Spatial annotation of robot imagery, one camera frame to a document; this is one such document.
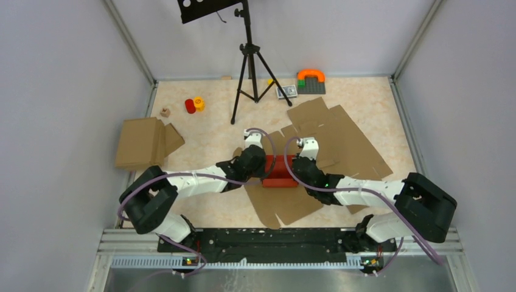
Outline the red paper box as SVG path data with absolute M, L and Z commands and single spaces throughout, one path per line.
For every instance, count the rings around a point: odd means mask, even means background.
M 292 167 L 295 155 L 287 155 L 288 165 L 284 162 L 282 155 L 276 156 L 272 172 L 262 180 L 262 187 L 269 189 L 295 188 L 298 182 L 295 181 L 287 170 L 287 166 Z

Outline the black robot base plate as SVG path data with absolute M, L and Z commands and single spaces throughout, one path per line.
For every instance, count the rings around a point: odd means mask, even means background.
M 393 252 L 395 240 L 360 240 L 351 228 L 205 228 L 184 246 L 209 263 L 341 263 L 359 252 Z

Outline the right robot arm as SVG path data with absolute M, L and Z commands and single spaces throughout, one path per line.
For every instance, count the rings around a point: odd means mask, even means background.
M 390 210 L 383 215 L 368 215 L 357 226 L 357 243 L 365 251 L 396 237 L 443 243 L 457 207 L 451 195 L 420 173 L 411 172 L 395 181 L 355 179 L 324 173 L 306 157 L 295 158 L 288 172 L 323 204 Z

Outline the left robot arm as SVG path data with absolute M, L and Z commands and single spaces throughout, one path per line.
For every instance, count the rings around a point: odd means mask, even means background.
M 180 251 L 188 251 L 195 244 L 194 227 L 185 216 L 172 212 L 174 202 L 238 189 L 263 175 L 266 162 L 265 151 L 251 145 L 228 161 L 190 172 L 151 166 L 120 196 L 121 213 L 138 234 L 163 235 Z

